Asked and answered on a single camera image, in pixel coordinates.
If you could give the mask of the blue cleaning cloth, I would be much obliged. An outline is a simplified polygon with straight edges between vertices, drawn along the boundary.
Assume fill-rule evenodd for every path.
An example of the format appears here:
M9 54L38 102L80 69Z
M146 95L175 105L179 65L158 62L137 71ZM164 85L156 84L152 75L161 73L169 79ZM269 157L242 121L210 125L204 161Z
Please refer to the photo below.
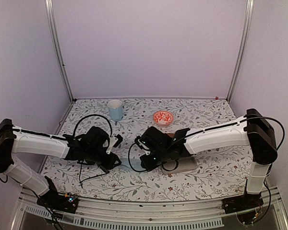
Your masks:
M130 161L128 161L127 158L123 158L121 160L121 165L120 165L121 169L132 171L131 166L137 171L144 170L144 168L141 166L141 161L139 159L130 159Z

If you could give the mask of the pink translucent plastic cup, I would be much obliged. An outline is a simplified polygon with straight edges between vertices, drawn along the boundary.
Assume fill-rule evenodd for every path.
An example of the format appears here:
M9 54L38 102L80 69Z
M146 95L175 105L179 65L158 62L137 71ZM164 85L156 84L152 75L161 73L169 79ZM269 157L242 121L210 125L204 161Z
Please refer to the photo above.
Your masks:
M197 168L197 162L195 157L183 157L178 160L170 160L161 166L163 174L183 173L195 170Z

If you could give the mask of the brown striped glasses case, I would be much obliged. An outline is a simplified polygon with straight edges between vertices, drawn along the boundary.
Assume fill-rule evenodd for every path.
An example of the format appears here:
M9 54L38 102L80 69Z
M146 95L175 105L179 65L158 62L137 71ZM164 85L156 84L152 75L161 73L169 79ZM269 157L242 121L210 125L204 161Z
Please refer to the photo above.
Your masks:
M175 133L167 133L170 138L175 138Z

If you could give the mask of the black sunglasses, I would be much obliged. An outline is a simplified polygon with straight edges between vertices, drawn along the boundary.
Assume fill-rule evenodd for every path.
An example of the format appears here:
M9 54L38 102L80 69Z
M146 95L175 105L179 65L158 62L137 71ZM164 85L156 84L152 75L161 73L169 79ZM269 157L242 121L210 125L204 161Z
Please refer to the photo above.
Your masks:
M97 175L94 175L94 176L87 177L85 179L81 179L82 168L83 168L84 165L87 165L87 164L84 163L83 161L79 161L78 164L80 164L80 170L79 170L78 179L79 179L79 184L80 184L81 188L83 188L84 182L86 182L88 180L91 180L91 179L95 179L95 178L100 177L100 176L104 176L104 175L109 174L109 170L102 168L102 171L103 171L102 174L97 174Z

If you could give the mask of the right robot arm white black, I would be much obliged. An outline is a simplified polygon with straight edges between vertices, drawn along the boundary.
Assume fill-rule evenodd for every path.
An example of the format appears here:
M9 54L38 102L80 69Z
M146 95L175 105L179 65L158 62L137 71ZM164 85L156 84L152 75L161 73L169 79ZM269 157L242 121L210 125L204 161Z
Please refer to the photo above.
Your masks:
M144 150L141 167L150 172L162 167L163 173L184 173L196 168L195 155L206 150L231 146L249 146L252 151L251 171L247 178L245 194L239 205L249 209L261 193L269 167L277 159L274 128L256 109L248 109L245 116L221 125L202 129L180 129L172 136L149 127L135 139Z

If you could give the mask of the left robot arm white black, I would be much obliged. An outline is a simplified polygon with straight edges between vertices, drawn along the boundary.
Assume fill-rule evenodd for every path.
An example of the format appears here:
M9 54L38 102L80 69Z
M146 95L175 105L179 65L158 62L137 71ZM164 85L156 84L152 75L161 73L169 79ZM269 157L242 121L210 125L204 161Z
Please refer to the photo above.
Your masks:
M123 138L121 135L107 134L93 126L79 136L54 136L16 127L10 119L0 122L0 174L15 179L22 186L33 190L51 207L57 208L62 198L50 179L34 172L16 157L17 153L46 155L66 161L84 161L96 164L104 172L119 166L120 159L112 152Z

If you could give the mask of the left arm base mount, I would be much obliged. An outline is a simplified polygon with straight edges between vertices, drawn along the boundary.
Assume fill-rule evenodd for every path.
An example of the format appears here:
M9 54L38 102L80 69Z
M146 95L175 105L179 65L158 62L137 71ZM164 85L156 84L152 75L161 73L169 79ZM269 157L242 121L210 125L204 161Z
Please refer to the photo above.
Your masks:
M49 190L39 196L36 203L52 210L75 214L79 203L78 196L71 193L59 194L52 180L47 176L45 179L48 182Z

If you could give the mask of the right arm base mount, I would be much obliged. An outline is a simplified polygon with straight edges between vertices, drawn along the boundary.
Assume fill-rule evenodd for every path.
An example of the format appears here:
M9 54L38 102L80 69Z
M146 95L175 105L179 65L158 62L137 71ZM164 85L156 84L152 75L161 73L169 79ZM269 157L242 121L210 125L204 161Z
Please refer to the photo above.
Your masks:
M242 195L224 198L222 200L222 208L226 214L253 209L251 212L245 212L237 215L238 221L243 225L252 225L255 223L263 204L264 202L261 197L261 192L256 194L247 192L247 182Z

